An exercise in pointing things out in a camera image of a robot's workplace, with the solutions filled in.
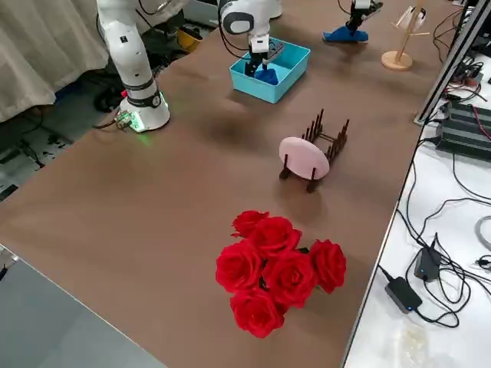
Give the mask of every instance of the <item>blue bin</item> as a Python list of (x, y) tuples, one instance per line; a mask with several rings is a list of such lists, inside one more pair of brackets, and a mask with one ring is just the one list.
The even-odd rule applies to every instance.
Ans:
[[(283, 52), (268, 65), (268, 69), (275, 69), (276, 71), (277, 85), (245, 75), (246, 60), (243, 59), (238, 60), (230, 67), (230, 75), (234, 89), (251, 94), (271, 104), (276, 104), (307, 69), (310, 50), (296, 44), (280, 41), (277, 38), (270, 39), (273, 42), (285, 44)], [(249, 58), (249, 53), (245, 54), (244, 58)]]

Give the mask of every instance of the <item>pink plate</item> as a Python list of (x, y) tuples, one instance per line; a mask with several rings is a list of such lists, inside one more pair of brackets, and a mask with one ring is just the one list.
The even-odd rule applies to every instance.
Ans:
[(314, 179), (320, 179), (329, 173), (329, 161), (324, 153), (316, 145), (302, 138), (284, 138), (279, 145), (279, 156), (283, 163), (285, 155), (288, 155), (286, 166), (301, 178), (310, 179), (314, 168)]

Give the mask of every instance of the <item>artificial rose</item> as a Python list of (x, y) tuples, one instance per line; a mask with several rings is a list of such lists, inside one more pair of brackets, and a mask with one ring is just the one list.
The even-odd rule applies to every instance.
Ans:
[(245, 211), (241, 213), (233, 220), (232, 226), (237, 233), (232, 235), (236, 237), (242, 236), (243, 238), (249, 237), (257, 224), (268, 216), (269, 212)]
[(308, 255), (290, 251), (268, 261), (262, 276), (273, 300), (287, 307), (303, 307), (317, 284)]
[(328, 294), (343, 286), (346, 272), (346, 257), (339, 244), (330, 240), (316, 240), (308, 254), (311, 258), (319, 285)]
[(216, 281), (230, 293), (258, 287), (261, 265), (258, 252), (244, 239), (222, 250), (216, 259)]
[(255, 289), (240, 291), (230, 299), (237, 325), (261, 339), (285, 322), (286, 309), (278, 307), (267, 291)]
[(302, 232), (283, 217), (263, 219), (249, 237), (263, 258), (275, 258), (296, 248)]

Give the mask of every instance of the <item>white curtain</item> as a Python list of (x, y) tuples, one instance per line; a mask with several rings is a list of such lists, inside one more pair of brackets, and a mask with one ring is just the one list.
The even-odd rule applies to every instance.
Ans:
[[(143, 0), (149, 11), (161, 2)], [(147, 18), (153, 25), (165, 21), (185, 2), (173, 0), (164, 14)], [(54, 103), (56, 91), (106, 65), (96, 14), (96, 0), (0, 0), (0, 122)]]

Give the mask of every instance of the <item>brown tabletop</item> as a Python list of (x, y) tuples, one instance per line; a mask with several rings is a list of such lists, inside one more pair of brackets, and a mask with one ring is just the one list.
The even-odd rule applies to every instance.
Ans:
[[(411, 71), (381, 65), (402, 36), (389, 22), (411, 1), (387, 2), (363, 27), (368, 44), (337, 46), (321, 41), (346, 20), (335, 2), (284, 3), (272, 35), (312, 53), (279, 103), (232, 90), (234, 58), (215, 32), (160, 76), (167, 126), (91, 131), (0, 205), (3, 245), (170, 368), (339, 365), (420, 131), (411, 117), (440, 67), (430, 36), (410, 40)], [(421, 31), (453, 10), (428, 3)], [(351, 119), (349, 138), (307, 194), (305, 181), (278, 180), (278, 145), (322, 107), (330, 133)], [(264, 340), (236, 326), (215, 281), (246, 209), (287, 216), (301, 245), (330, 238), (348, 258), (343, 288), (313, 293)]]

